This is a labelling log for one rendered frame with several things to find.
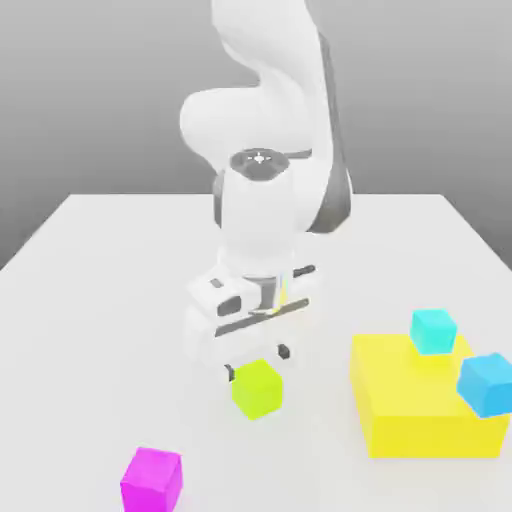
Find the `small blue cube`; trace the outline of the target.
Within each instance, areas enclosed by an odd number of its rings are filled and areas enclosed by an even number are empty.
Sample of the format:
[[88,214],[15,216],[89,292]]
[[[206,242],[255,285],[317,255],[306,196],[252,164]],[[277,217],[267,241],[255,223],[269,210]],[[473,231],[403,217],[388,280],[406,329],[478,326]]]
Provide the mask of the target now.
[[499,353],[466,358],[456,390],[480,418],[512,414],[512,363]]

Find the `small lime cube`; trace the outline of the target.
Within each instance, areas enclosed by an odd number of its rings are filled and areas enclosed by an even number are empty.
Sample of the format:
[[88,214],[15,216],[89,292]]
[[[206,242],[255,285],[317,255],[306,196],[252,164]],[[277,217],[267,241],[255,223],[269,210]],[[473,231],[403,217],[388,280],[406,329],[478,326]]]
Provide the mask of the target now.
[[282,406],[282,377],[265,359],[254,360],[235,370],[231,396],[249,420],[259,419]]

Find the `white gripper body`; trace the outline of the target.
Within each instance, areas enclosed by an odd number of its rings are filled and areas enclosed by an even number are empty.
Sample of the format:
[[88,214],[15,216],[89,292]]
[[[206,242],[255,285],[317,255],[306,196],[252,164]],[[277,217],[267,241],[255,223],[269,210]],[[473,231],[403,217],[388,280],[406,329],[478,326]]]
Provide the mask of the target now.
[[315,293],[314,286],[189,286],[184,353],[205,365],[230,366],[262,347],[281,346],[276,330],[286,316],[296,319]]

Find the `small turquoise cube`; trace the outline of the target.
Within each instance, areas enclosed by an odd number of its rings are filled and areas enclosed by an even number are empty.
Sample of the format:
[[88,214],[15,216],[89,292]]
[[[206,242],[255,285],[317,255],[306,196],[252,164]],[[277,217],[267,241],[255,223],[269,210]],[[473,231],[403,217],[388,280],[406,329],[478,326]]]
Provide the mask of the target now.
[[453,352],[457,324],[445,309],[417,309],[412,314],[410,338],[423,356]]

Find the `small magenta cube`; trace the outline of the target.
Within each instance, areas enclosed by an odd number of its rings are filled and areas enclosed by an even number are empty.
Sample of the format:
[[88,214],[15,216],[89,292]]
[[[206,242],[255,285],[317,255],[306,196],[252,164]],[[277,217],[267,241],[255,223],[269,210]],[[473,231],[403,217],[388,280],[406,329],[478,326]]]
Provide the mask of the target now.
[[124,512],[173,512],[182,488],[180,454],[139,447],[120,482]]

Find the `large yellow box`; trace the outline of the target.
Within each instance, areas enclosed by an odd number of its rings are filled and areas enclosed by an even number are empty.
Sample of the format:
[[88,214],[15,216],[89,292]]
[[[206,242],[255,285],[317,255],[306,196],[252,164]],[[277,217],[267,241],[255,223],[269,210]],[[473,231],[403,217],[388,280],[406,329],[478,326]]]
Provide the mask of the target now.
[[457,392],[473,351],[458,335],[444,355],[421,355],[406,334],[356,334],[349,374],[374,459],[488,459],[500,455],[510,416],[479,417]]

